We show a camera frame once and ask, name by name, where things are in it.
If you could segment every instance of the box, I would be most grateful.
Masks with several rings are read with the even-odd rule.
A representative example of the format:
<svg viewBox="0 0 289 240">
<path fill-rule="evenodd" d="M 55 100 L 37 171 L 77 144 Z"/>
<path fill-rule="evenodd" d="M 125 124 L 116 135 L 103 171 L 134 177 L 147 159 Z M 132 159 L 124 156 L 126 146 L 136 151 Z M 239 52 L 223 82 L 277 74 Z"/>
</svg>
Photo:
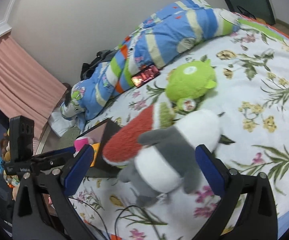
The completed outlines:
<svg viewBox="0 0 289 240">
<path fill-rule="evenodd" d="M 89 170 L 86 173 L 86 177 L 91 178 L 117 177 L 117 174 L 120 171 L 120 169 L 115 166 L 111 166 L 105 162 L 105 160 L 102 158 L 102 149 L 107 143 L 107 141 L 109 141 L 109 139 L 114 134 L 116 134 L 120 129 L 121 127 L 119 125 L 117 125 L 115 122 L 107 118 L 78 136 L 78 138 L 81 136 L 89 137 L 94 140 L 94 143 L 100 143 L 94 166 L 89 168 Z"/>
</svg>

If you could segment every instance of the screw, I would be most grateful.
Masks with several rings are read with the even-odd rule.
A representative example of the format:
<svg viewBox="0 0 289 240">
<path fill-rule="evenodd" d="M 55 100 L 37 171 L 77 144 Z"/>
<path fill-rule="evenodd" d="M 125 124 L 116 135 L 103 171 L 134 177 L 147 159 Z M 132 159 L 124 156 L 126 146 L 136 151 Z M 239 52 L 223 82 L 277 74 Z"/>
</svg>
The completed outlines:
<svg viewBox="0 0 289 240">
<path fill-rule="evenodd" d="M 28 179 L 29 177 L 30 177 L 30 173 L 28 173 L 28 172 L 24 173 L 24 175 L 23 175 L 24 179 Z"/>
<path fill-rule="evenodd" d="M 229 173 L 230 173 L 231 175 L 237 175 L 237 174 L 238 174 L 238 171 L 237 171 L 236 169 L 230 169 L 230 170 L 229 170 Z"/>
<path fill-rule="evenodd" d="M 267 175 L 264 172 L 259 173 L 260 178 L 265 179 L 267 178 Z"/>
<path fill-rule="evenodd" d="M 58 174 L 60 174 L 60 172 L 61 172 L 61 170 L 58 169 L 58 168 L 52 170 L 52 174 L 53 174 L 53 175 L 58 175 Z"/>
</svg>

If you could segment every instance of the bed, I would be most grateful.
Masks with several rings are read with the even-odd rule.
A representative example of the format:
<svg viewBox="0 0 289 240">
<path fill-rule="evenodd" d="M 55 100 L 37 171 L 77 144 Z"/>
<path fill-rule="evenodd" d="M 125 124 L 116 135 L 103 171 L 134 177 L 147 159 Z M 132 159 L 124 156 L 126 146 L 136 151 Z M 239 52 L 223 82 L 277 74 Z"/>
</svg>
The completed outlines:
<svg viewBox="0 0 289 240">
<path fill-rule="evenodd" d="M 147 85 L 111 99 L 85 130 L 106 118 L 124 126 L 150 104 L 167 102 L 164 89 L 170 72 L 186 62 L 210 59 L 218 85 L 201 98 L 196 109 L 209 109 L 219 115 L 222 136 L 215 152 L 217 158 L 242 174 L 263 171 L 268 175 L 280 237 L 289 227 L 289 37 L 251 19 L 240 22 L 239 31 L 195 46 L 164 67 L 161 75 Z M 176 119 L 183 116 L 179 112 Z M 119 211 L 134 203 L 135 194 L 129 183 L 84 178 L 74 197 L 96 209 L 109 233 L 114 234 Z M 159 238 L 164 240 L 192 239 L 219 201 L 204 177 L 195 194 L 186 195 L 179 188 L 169 197 L 166 203 L 146 209 Z M 234 227 L 244 200 L 242 195 L 225 232 Z M 91 208 L 71 201 L 86 224 L 105 230 Z M 136 208 L 129 208 L 117 222 L 117 235 L 125 240 L 157 239 L 151 224 Z"/>
</svg>

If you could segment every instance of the curtain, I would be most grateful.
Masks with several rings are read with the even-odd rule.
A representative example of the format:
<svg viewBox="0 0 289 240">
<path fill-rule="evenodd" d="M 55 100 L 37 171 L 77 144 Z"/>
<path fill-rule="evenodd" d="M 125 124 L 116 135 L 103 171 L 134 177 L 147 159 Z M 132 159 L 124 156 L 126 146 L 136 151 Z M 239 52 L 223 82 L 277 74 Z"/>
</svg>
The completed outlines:
<svg viewBox="0 0 289 240">
<path fill-rule="evenodd" d="M 0 38 L 0 110 L 8 118 L 33 119 L 34 135 L 39 139 L 65 90 L 10 34 Z"/>
</svg>

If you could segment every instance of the blue gripper pad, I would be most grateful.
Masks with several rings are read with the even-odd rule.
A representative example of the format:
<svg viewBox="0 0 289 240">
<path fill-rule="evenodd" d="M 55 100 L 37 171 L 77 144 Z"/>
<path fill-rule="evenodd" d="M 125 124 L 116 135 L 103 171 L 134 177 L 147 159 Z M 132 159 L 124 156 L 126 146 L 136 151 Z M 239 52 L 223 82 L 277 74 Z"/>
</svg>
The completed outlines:
<svg viewBox="0 0 289 240">
<path fill-rule="evenodd" d="M 204 145 L 199 145 L 196 148 L 195 158 L 214 194 L 223 197 L 225 194 L 225 179 L 211 160 L 211 158 L 216 159 Z"/>
<path fill-rule="evenodd" d="M 67 173 L 63 173 L 63 194 L 68 197 L 75 194 L 78 190 L 78 187 L 86 175 L 87 170 L 90 168 L 94 158 L 94 150 L 90 145 L 85 145 L 77 156 L 71 159 L 70 163 L 66 163 L 65 169 Z"/>
</svg>

